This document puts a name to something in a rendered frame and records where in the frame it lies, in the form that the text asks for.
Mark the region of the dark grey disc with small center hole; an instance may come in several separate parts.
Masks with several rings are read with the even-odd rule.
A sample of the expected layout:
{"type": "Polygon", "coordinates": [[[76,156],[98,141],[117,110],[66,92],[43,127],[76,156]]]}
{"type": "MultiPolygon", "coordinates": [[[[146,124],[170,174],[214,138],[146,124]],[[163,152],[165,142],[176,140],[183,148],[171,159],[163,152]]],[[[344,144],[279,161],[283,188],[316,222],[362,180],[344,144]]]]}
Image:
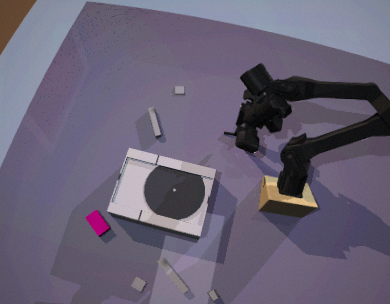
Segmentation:
{"type": "Polygon", "coordinates": [[[159,165],[146,178],[144,194],[157,215],[179,220],[200,208],[205,186],[200,175],[159,165]]]}

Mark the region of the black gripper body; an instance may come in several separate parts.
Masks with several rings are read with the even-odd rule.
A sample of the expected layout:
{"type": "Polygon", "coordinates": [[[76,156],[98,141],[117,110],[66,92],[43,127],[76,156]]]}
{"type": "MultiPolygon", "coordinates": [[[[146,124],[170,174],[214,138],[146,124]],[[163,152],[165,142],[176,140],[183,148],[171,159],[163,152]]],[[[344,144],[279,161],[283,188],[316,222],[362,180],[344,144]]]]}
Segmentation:
{"type": "Polygon", "coordinates": [[[257,95],[252,95],[248,88],[244,91],[243,94],[243,100],[250,100],[246,101],[244,104],[244,121],[245,127],[243,127],[243,130],[240,131],[236,137],[236,147],[243,149],[245,151],[248,151],[250,153],[254,153],[258,150],[259,146],[259,137],[257,136],[257,129],[258,128],[263,128],[261,124],[264,122],[267,123],[272,123],[271,119],[264,118],[258,111],[257,109],[257,103],[258,101],[264,96],[260,95],[258,97],[257,95]]]}

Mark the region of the magenta rectangular block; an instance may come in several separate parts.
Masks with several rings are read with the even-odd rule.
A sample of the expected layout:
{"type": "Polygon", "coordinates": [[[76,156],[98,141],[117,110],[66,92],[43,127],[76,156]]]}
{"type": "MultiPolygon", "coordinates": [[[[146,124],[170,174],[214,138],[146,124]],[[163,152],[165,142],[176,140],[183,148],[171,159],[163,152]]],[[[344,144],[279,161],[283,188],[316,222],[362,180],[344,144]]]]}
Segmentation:
{"type": "Polygon", "coordinates": [[[104,219],[102,219],[97,210],[95,210],[93,213],[91,212],[87,217],[85,217],[85,219],[88,221],[90,226],[93,227],[99,237],[110,230],[110,227],[107,225],[104,219]]]}

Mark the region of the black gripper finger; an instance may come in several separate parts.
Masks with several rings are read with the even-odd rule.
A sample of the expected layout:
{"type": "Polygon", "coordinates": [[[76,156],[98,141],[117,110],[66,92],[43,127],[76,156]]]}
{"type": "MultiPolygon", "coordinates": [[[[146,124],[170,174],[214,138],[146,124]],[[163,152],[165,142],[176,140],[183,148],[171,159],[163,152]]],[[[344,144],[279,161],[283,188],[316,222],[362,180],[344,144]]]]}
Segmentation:
{"type": "Polygon", "coordinates": [[[242,124],[246,123],[244,121],[244,110],[243,110],[243,108],[244,108],[244,103],[242,103],[241,106],[240,106],[240,112],[239,112],[239,116],[238,116],[238,119],[237,119],[237,122],[236,122],[237,126],[238,126],[238,124],[242,125],[242,124]]]}
{"type": "Polygon", "coordinates": [[[234,136],[237,136],[238,133],[239,133],[240,131],[243,130],[243,127],[244,127],[244,126],[241,126],[241,125],[238,124],[237,129],[236,129],[236,131],[235,131],[235,133],[234,133],[234,136]]]}

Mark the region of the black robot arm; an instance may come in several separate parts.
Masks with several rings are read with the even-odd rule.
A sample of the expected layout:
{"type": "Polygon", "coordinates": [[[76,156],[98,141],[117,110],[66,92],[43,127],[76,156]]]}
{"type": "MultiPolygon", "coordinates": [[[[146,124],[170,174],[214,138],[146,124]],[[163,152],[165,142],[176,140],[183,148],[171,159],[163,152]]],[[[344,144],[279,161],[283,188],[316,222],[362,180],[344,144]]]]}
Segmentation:
{"type": "Polygon", "coordinates": [[[264,122],[271,133],[281,131],[283,118],[292,113],[294,102],[314,98],[367,100],[377,111],[367,120],[340,128],[316,138],[291,137],[282,149],[280,159],[284,164],[277,181],[279,194],[303,198],[311,158],[314,156],[366,139],[370,136],[390,136],[390,100],[381,92],[376,83],[345,83],[317,81],[291,76],[285,80],[272,79],[263,63],[246,71],[243,81],[252,95],[266,93],[257,103],[259,113],[272,123],[264,122]],[[281,94],[281,95],[280,95],[281,94]]]}

